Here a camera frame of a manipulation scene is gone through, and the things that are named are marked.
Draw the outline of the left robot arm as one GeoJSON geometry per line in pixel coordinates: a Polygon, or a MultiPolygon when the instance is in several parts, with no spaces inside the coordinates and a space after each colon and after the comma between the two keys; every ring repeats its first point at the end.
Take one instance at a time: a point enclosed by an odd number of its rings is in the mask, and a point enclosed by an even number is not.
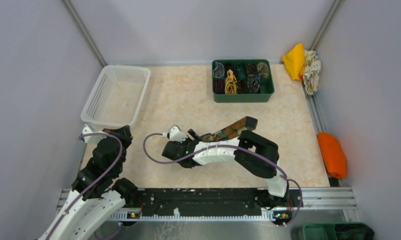
{"type": "Polygon", "coordinates": [[[119,177],[133,140],[131,127],[95,130],[86,124],[78,138],[96,147],[41,240],[87,240],[113,213],[138,202],[138,187],[119,177]]]}

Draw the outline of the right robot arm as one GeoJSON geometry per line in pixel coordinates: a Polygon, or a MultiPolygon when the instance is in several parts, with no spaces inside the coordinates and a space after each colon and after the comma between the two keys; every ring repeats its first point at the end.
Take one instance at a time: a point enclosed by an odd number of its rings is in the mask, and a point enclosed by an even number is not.
{"type": "Polygon", "coordinates": [[[168,133],[162,156],[184,168],[238,163],[264,179],[271,202],[283,206],[290,199],[287,174],[279,166],[279,146],[259,134],[243,130],[238,137],[215,142],[191,139],[181,131],[168,133]]]}

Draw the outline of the green compartment tray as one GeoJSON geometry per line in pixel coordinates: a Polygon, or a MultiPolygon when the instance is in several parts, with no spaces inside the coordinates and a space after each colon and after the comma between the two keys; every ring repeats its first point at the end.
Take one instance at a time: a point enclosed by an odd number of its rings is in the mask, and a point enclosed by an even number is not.
{"type": "Polygon", "coordinates": [[[272,77],[270,62],[266,59],[215,59],[211,63],[211,84],[213,99],[216,103],[265,103],[268,102],[271,96],[275,93],[275,86],[272,77]],[[227,71],[232,70],[237,79],[236,94],[215,94],[213,92],[213,69],[215,61],[220,62],[225,67],[224,76],[220,79],[226,79],[227,71]],[[257,64],[266,62],[268,64],[270,75],[267,78],[260,77],[257,64]],[[260,77],[261,84],[259,91],[255,94],[248,93],[248,77],[256,75],[260,77]]]}

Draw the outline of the brown green patterned tie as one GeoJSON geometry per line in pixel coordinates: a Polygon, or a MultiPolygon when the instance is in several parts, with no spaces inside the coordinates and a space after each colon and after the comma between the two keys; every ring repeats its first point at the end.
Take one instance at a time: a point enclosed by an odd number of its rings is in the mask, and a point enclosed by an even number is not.
{"type": "Polygon", "coordinates": [[[200,136],[200,140],[207,143],[231,140],[239,137],[244,130],[255,130],[257,124],[258,120],[256,118],[245,116],[221,130],[200,136]]]}

